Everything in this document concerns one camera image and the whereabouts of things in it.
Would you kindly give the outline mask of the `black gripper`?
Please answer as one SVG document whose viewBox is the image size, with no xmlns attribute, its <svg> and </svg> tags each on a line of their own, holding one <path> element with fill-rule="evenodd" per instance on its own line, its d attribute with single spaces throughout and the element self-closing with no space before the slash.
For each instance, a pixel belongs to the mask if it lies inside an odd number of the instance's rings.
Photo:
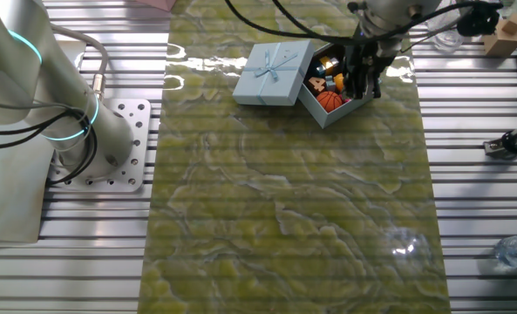
<svg viewBox="0 0 517 314">
<path fill-rule="evenodd" d="M 344 69 L 348 72 L 344 76 L 344 94 L 349 99 L 361 99 L 363 97 L 363 83 L 359 74 L 353 72 L 365 66 L 374 72 L 365 75 L 364 93 L 367 97 L 379 99 L 381 87 L 379 73 L 382 73 L 394 61 L 397 53 L 380 50 L 377 43 L 348 45 L 345 47 Z"/>
</svg>

